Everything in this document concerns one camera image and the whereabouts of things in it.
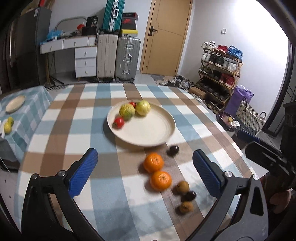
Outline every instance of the silver suitcase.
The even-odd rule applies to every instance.
[[[136,77],[141,40],[132,37],[120,37],[117,45],[115,77],[116,81],[134,81]]]
[[[99,35],[96,58],[96,76],[98,78],[114,78],[117,41],[117,35]]]

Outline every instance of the tablecloth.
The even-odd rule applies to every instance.
[[[172,114],[177,128],[165,144],[154,148],[137,147],[111,132],[106,122],[109,110],[119,102],[132,99],[148,100]],[[169,157],[166,150],[174,144],[179,145],[180,152]],[[98,151],[99,161],[80,196],[74,200],[107,241],[183,241],[196,229],[215,202],[192,164],[196,149],[202,149],[211,161],[237,177],[249,178],[254,173],[229,135],[184,90],[132,84],[70,86],[55,98],[44,114],[25,154],[15,194],[15,218],[19,227],[31,174],[51,176],[59,170],[67,170],[89,147]],[[164,158],[163,170],[171,174],[172,187],[186,180],[190,189],[197,193],[192,213],[184,216],[176,213],[181,198],[171,189],[161,193],[151,190],[149,175],[141,165],[151,152]],[[228,218],[238,199],[236,196]],[[57,213],[67,226],[58,209]]]
[[[20,95],[26,97],[22,107],[14,113],[7,114],[5,112],[7,104]],[[52,97],[43,86],[21,90],[1,100],[2,110],[0,111],[0,120],[3,121],[9,116],[14,119],[12,132],[5,135],[4,139],[8,141],[11,150],[20,163],[43,114],[51,102]]]

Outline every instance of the tomato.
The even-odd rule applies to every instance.
[[[124,126],[124,119],[122,117],[118,117],[114,120],[113,125],[117,128],[117,129],[121,129]]]
[[[136,107],[136,103],[135,102],[130,102],[130,104],[135,108]]]

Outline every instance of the white wicker basket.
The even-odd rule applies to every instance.
[[[264,126],[266,120],[266,113],[262,112],[260,115],[247,103],[245,99],[241,101],[241,104],[237,110],[237,120],[248,133],[252,135],[257,135],[262,127]]]

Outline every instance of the purple gift bag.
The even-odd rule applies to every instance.
[[[244,86],[236,86],[224,112],[232,115],[233,117],[236,117],[237,110],[242,99],[246,98],[247,103],[249,104],[253,96],[254,94],[250,90],[246,89]]]

